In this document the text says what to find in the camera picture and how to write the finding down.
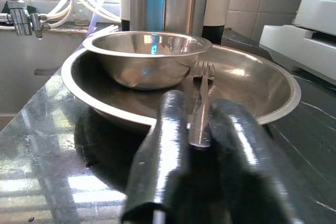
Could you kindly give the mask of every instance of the black marble countertop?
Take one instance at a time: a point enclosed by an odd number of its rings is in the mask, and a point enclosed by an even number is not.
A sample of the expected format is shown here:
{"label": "black marble countertop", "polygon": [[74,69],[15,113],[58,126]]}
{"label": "black marble countertop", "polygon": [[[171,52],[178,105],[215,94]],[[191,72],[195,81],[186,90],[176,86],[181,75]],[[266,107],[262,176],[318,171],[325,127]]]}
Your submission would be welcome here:
{"label": "black marble countertop", "polygon": [[[232,31],[223,44],[270,59]],[[144,136],[99,117],[65,88],[59,73],[0,133],[0,223],[119,223],[129,168]],[[303,70],[293,75],[301,102],[264,127],[304,178],[310,194],[302,197],[319,210],[321,223],[336,223],[336,87]],[[209,218],[199,223],[215,222]]]}

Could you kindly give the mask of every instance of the faucet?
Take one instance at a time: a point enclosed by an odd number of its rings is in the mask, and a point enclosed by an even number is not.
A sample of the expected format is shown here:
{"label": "faucet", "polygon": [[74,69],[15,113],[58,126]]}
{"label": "faucet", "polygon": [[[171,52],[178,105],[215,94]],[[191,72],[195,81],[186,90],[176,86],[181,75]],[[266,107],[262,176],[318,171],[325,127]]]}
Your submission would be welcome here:
{"label": "faucet", "polygon": [[27,4],[23,0],[9,0],[8,8],[10,14],[0,14],[0,22],[13,24],[16,34],[32,35],[32,30],[37,38],[42,38],[42,30],[50,29],[49,24],[42,24],[42,20],[47,20],[45,14],[29,14]]}

